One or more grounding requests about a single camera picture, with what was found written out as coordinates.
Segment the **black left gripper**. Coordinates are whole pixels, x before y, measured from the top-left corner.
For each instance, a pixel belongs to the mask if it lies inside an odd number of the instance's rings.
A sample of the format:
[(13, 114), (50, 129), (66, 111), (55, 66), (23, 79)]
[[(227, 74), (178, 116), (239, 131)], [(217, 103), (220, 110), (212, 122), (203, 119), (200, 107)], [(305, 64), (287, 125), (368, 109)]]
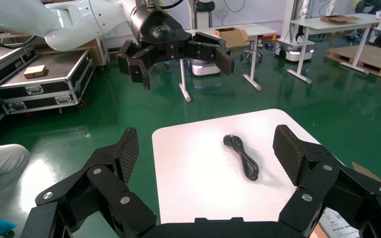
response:
[(130, 27), (138, 41), (127, 40), (116, 58), (119, 70), (151, 89), (148, 69), (156, 62), (189, 59), (195, 76), (234, 73), (234, 60), (225, 40), (202, 33), (186, 32), (182, 25), (160, 7), (139, 6), (130, 16)]

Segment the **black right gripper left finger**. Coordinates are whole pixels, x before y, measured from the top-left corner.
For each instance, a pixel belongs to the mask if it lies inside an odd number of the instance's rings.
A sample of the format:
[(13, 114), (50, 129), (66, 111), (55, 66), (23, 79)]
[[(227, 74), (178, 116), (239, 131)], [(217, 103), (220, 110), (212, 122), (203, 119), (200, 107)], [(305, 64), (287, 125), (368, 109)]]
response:
[(128, 188), (138, 155), (137, 131), (129, 127), (117, 143), (95, 150), (79, 171), (37, 195), (21, 236), (71, 238), (98, 212), (118, 237), (143, 237), (157, 216)]

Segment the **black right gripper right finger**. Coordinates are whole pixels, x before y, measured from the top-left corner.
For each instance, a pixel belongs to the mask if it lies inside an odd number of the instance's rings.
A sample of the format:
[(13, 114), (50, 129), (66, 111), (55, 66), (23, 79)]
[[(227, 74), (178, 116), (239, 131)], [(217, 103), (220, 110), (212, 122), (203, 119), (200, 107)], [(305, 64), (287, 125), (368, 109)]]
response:
[(296, 191), (278, 221), (309, 237), (326, 208), (336, 211), (362, 238), (381, 238), (381, 182), (343, 165), (323, 145), (299, 139), (284, 124), (273, 150)]

